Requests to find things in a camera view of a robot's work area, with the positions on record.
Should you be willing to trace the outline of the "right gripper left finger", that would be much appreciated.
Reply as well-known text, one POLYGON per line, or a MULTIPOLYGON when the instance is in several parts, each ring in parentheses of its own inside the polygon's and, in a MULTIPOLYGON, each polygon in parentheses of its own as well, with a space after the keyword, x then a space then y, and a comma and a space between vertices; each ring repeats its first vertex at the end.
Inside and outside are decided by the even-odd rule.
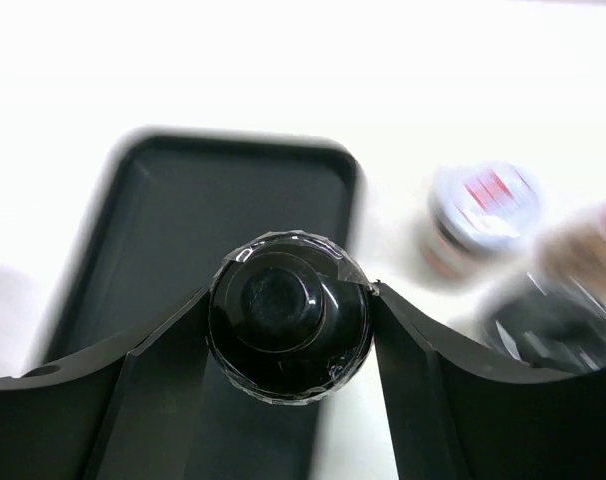
POLYGON ((0 378, 0 479, 181 479, 207 361, 208 292, 20 378, 0 378))

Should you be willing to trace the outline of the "black-cap pale spice bottle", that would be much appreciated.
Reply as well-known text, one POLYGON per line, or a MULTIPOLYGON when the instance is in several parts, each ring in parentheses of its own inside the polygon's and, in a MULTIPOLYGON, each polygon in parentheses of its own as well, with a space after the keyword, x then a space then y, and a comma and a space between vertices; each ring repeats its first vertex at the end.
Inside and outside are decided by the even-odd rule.
POLYGON ((584 374, 606 367, 606 305, 574 280, 527 273, 492 292, 476 334, 533 368, 584 374))

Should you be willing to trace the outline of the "black-cap brown spice bottle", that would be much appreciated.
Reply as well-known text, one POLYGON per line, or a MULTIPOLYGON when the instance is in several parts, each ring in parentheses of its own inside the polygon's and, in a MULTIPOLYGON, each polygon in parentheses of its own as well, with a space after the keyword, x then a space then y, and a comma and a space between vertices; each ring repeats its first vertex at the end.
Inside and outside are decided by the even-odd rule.
POLYGON ((268 232, 224 257, 209 290, 208 346, 244 393, 275 405, 317 402, 366 360, 378 293, 328 238, 268 232))

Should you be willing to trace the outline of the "black rectangular plastic tray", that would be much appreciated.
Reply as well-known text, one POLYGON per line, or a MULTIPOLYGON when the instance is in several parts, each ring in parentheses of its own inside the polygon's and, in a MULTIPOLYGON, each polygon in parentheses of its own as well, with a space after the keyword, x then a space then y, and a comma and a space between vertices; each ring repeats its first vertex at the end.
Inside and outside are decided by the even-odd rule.
MULTIPOLYGON (((356 161, 335 145, 150 136, 122 157, 46 356, 55 360, 167 313, 222 258, 269 231, 344 244, 356 161)), ((305 479, 320 406, 271 406, 205 372, 190 479, 305 479)))

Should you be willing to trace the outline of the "pink-cap pepper shaker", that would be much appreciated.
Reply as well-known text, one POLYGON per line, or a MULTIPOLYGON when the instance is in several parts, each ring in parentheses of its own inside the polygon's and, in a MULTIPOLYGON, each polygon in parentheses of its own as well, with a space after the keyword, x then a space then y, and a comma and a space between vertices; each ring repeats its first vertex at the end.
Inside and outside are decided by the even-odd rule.
POLYGON ((606 200, 545 237, 537 260, 552 278, 606 290, 606 200))

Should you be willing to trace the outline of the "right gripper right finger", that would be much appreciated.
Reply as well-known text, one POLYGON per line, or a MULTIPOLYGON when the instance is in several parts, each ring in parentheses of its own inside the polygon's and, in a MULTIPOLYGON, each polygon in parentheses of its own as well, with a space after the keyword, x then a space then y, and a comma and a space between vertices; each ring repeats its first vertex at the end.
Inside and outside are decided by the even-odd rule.
POLYGON ((606 479, 606 368, 529 367, 388 285, 371 317, 400 478, 606 479))

